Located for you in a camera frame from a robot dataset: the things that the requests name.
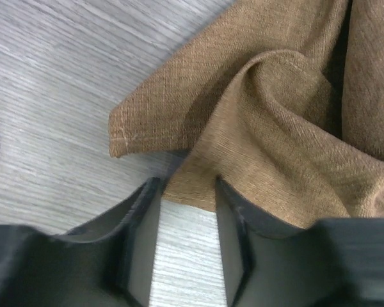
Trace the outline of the brown cloth napkin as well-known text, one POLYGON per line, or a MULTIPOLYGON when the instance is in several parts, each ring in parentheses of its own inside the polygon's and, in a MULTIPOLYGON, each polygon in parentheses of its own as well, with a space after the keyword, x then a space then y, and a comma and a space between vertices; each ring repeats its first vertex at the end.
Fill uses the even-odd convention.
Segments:
POLYGON ((167 200, 221 176, 267 213, 384 217, 384 1, 237 1, 109 116, 113 157, 188 150, 167 200))

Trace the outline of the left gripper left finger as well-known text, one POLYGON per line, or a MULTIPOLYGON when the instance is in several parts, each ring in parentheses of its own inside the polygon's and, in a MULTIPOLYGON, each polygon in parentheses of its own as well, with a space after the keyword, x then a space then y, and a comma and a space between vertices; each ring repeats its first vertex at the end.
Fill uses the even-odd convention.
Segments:
POLYGON ((0 224, 0 306, 147 306, 162 183, 61 235, 0 224))

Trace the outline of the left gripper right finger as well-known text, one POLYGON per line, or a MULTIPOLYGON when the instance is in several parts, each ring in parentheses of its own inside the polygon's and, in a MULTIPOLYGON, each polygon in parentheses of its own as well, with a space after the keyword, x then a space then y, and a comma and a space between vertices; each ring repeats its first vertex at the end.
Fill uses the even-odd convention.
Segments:
POLYGON ((229 306, 384 306, 384 218, 329 218, 307 229, 215 183, 229 306))

